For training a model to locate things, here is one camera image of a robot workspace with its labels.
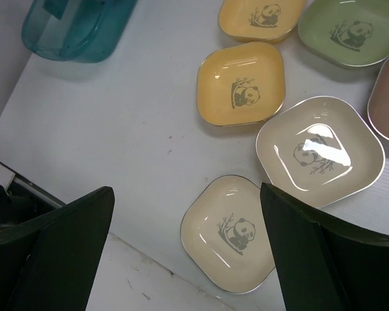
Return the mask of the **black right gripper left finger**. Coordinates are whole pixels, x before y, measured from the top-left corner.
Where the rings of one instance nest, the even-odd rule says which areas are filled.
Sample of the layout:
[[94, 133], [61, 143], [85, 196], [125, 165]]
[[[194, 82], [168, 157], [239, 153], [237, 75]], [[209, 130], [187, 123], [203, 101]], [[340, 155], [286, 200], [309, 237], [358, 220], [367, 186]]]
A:
[[114, 204], [101, 187], [0, 231], [0, 310], [85, 310]]

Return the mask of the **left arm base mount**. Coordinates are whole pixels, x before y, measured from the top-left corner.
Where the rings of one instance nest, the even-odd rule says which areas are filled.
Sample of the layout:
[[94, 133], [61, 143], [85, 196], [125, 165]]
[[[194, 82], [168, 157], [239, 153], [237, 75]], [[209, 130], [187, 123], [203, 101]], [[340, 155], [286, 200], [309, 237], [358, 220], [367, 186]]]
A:
[[68, 212], [65, 205], [56, 208], [19, 184], [10, 190], [0, 185], [0, 234], [5, 237], [37, 232]]

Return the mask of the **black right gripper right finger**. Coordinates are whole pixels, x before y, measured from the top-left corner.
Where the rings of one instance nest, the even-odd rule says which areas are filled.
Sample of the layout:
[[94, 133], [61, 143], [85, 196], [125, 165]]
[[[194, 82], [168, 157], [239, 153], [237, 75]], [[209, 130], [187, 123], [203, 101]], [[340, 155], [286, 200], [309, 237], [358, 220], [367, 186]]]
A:
[[287, 310], [389, 310], [389, 235], [269, 183], [260, 200]]

